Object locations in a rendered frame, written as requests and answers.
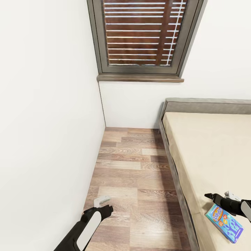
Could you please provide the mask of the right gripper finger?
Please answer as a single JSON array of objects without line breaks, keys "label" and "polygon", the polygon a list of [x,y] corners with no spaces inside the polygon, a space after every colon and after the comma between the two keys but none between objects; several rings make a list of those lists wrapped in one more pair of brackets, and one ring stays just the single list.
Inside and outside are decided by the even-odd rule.
[{"label": "right gripper finger", "polygon": [[215,195],[215,194],[208,193],[208,194],[205,194],[204,196],[207,197],[207,198],[209,198],[209,199],[212,199],[212,200],[213,200],[214,195]]}]

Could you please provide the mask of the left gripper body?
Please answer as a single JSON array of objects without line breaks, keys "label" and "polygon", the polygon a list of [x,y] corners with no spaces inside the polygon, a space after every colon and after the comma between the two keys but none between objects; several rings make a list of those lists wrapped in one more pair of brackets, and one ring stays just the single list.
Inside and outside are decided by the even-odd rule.
[{"label": "left gripper body", "polygon": [[98,210],[101,212],[102,214],[102,219],[101,221],[103,221],[105,218],[111,216],[111,211],[110,211],[110,207],[109,205],[106,205],[104,207],[100,207],[98,208]]}]

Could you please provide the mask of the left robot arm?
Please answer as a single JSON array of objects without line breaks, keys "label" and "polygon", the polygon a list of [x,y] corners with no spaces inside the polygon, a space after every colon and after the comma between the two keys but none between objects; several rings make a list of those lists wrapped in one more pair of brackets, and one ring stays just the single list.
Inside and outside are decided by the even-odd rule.
[{"label": "left robot arm", "polygon": [[112,206],[101,207],[102,203],[110,199],[111,196],[107,194],[96,198],[94,207],[83,212],[81,220],[75,224],[54,251],[85,251],[101,221],[111,216],[113,212]]}]

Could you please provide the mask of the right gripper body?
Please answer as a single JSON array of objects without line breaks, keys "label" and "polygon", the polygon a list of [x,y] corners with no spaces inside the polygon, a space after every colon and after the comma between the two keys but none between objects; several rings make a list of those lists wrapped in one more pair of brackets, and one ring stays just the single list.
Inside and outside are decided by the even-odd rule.
[{"label": "right gripper body", "polygon": [[225,211],[227,211],[231,215],[236,216],[237,214],[231,208],[232,201],[236,201],[236,200],[224,198],[217,193],[215,193],[214,198],[213,198],[213,202],[216,205],[218,205],[219,207],[221,207],[222,209],[224,209]]}]

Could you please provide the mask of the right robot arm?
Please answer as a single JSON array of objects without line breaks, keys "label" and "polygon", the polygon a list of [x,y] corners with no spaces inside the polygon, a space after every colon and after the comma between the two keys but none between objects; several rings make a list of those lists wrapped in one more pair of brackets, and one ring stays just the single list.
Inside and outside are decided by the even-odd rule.
[{"label": "right robot arm", "polygon": [[248,218],[251,223],[251,200],[244,200],[231,191],[226,191],[225,197],[222,197],[217,193],[208,193],[204,196],[212,199],[216,205],[218,205],[231,215],[243,216],[245,218]]}]

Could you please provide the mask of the board game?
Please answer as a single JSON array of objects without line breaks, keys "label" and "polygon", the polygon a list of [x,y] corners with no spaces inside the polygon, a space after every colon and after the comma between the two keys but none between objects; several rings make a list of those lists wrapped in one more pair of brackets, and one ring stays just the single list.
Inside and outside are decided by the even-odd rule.
[{"label": "board game", "polygon": [[244,230],[244,227],[240,223],[238,223],[227,211],[216,204],[211,207],[206,216],[232,244],[237,242]]}]

